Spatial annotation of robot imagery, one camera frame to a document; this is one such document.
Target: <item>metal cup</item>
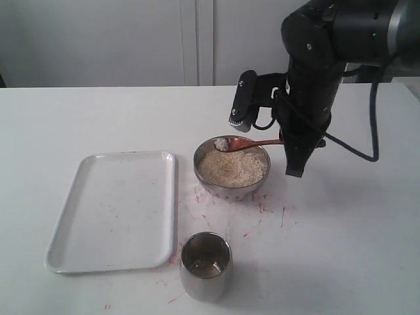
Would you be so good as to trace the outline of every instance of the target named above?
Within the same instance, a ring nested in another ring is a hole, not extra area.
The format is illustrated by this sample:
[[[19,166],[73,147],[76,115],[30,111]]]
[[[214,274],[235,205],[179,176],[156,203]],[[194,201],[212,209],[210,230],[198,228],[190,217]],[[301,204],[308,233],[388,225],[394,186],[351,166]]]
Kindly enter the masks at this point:
[[[199,301],[214,302],[223,296],[232,279],[232,250],[212,232],[191,236],[181,251],[180,276],[185,291]]]

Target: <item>white tray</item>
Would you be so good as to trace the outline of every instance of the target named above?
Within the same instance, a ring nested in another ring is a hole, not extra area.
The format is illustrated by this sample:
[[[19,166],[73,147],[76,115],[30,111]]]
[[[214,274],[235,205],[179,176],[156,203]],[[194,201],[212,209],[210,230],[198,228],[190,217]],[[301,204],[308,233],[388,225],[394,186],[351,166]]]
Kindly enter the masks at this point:
[[[51,272],[153,268],[172,254],[175,156],[130,152],[85,158],[45,257]]]

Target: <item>table surface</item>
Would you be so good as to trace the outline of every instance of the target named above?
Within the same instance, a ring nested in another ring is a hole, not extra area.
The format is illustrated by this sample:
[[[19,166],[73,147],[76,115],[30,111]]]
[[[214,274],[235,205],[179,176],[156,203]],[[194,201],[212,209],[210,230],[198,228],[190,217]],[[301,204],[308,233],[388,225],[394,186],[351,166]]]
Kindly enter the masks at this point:
[[[192,156],[227,124],[235,87],[1,89],[0,313],[420,314],[420,103],[381,85],[381,158],[327,142],[302,179],[282,147],[254,198],[228,203],[198,185]],[[341,85],[331,133],[371,152],[369,85]],[[260,125],[268,122],[264,111]],[[277,128],[247,137],[274,138]],[[191,299],[179,247],[153,270],[64,276],[43,264],[78,163],[99,152],[168,150],[178,159],[178,245],[194,232],[228,238],[231,290]]]

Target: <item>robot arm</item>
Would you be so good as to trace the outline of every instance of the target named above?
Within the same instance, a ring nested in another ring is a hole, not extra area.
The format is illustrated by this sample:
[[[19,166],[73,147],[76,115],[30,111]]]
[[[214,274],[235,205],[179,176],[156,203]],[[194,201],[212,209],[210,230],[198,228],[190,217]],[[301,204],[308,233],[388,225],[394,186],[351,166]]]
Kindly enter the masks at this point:
[[[282,24],[283,43],[290,55],[288,72],[262,76],[245,72],[238,85],[231,124],[246,132],[255,125],[259,107],[271,107],[273,119],[280,124],[286,174],[302,177],[312,152],[322,145],[323,134],[319,131],[324,133],[331,122],[331,107],[346,64],[383,64],[420,38],[418,19],[417,0],[309,1]],[[420,50],[411,50],[395,64],[412,68],[419,60]],[[271,98],[273,89],[287,93],[305,120],[282,98]]]

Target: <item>metal bowl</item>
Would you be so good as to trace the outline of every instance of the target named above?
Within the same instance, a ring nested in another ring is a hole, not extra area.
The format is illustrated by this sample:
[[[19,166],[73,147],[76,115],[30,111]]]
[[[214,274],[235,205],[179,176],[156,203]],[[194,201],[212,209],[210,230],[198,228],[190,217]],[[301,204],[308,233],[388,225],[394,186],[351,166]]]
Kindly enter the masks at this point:
[[[239,200],[242,200],[244,197],[248,196],[249,194],[256,192],[264,184],[270,172],[270,156],[268,155],[267,151],[262,146],[256,146],[254,148],[244,150],[244,152],[246,153],[253,154],[255,158],[257,158],[260,161],[262,170],[264,172],[262,179],[256,182],[255,184],[245,186],[245,187],[240,187],[240,188],[223,187],[223,186],[213,184],[212,182],[208,181],[206,178],[204,178],[200,174],[200,172],[198,171],[198,165],[200,164],[200,162],[202,161],[202,159],[207,153],[213,150],[216,150],[214,143],[217,138],[229,138],[229,137],[236,137],[236,138],[249,140],[247,138],[243,138],[242,136],[229,135],[229,136],[218,136],[218,137],[215,137],[215,138],[212,138],[203,142],[194,153],[194,172],[197,176],[199,183],[210,194],[218,198],[225,199],[225,200],[239,201]]]

